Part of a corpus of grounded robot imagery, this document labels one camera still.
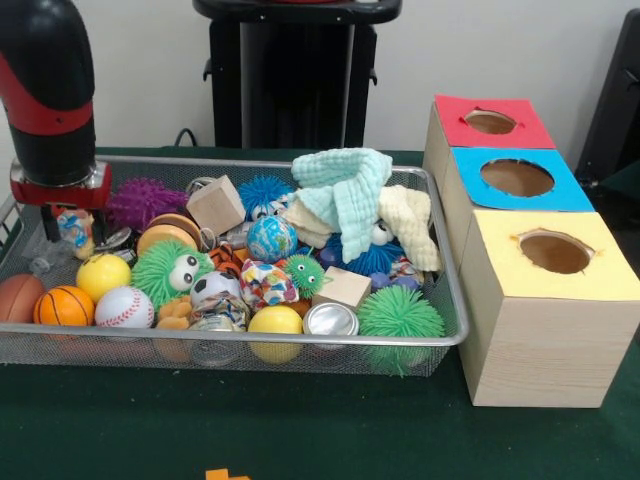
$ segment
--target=green spiky ball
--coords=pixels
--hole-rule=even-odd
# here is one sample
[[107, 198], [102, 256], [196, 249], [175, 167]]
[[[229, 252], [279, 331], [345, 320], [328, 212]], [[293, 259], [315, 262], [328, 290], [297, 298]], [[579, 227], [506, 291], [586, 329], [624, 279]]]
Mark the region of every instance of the green spiky ball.
[[287, 259], [284, 271], [298, 289], [300, 298], [311, 298], [324, 285], [324, 269], [315, 258], [293, 255]]
[[[444, 320], [420, 292], [406, 287], [383, 288], [370, 295], [358, 310], [360, 335], [376, 337], [443, 337]], [[433, 353], [430, 347], [368, 346], [372, 367], [404, 376]]]
[[175, 263], [183, 255], [192, 255], [198, 260], [198, 271], [193, 275], [193, 285], [202, 275], [214, 270], [207, 255], [176, 241], [158, 242], [138, 259], [131, 272], [131, 285], [139, 288], [151, 299], [158, 310], [174, 298], [188, 292], [191, 285], [183, 290], [171, 286], [169, 275], [176, 267]]

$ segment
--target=patterned ball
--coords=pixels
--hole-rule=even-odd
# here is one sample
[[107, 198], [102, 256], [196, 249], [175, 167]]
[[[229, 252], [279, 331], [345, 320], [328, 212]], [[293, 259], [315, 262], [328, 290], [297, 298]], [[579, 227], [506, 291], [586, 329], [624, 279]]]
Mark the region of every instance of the patterned ball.
[[247, 248], [254, 260], [275, 263], [295, 253], [298, 234], [281, 217], [262, 217], [249, 229]]

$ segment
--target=wooden cube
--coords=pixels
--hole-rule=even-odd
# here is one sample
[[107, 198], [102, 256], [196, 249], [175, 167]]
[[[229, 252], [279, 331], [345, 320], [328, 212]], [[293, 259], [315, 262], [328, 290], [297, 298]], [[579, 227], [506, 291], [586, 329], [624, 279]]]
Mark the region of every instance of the wooden cube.
[[322, 290], [314, 295], [312, 305], [339, 303], [356, 312], [371, 294], [371, 279], [336, 267], [329, 267]]
[[187, 210], [200, 228], [216, 236], [240, 225], [246, 215], [240, 194], [226, 175], [191, 195]]
[[453, 147], [555, 149], [529, 100], [487, 100], [436, 95], [423, 167], [442, 193]]
[[597, 213], [477, 210], [460, 273], [474, 405], [602, 404], [638, 327], [640, 281]]
[[440, 191], [456, 268], [474, 209], [593, 211], [556, 150], [456, 147], [451, 154]]

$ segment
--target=yellow ball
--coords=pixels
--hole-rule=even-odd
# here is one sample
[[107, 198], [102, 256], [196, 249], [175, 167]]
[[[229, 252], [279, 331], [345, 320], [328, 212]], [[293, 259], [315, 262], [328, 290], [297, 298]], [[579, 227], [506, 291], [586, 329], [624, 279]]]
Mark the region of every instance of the yellow ball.
[[89, 257], [78, 269], [76, 285], [95, 303], [109, 290], [131, 282], [131, 268], [116, 255], [100, 253]]
[[[302, 318], [291, 307], [265, 307], [255, 314], [249, 324], [253, 333], [302, 333]], [[265, 363], [281, 365], [296, 358], [302, 350], [300, 343], [251, 342], [251, 351]]]

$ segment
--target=black cable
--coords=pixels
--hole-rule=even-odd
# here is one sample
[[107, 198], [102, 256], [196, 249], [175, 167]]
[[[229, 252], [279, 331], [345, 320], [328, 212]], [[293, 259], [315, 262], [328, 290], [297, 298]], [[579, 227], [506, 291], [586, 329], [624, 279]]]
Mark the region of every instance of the black cable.
[[176, 141], [174, 142], [173, 146], [174, 147], [179, 147], [180, 146], [180, 142], [182, 141], [182, 137], [184, 137], [185, 134], [189, 135], [189, 138], [191, 139], [191, 145], [194, 146], [194, 147], [197, 147], [198, 146], [198, 141], [196, 140], [196, 136], [193, 134], [193, 132], [189, 128], [183, 128], [182, 130], [180, 130], [180, 133], [176, 137]]

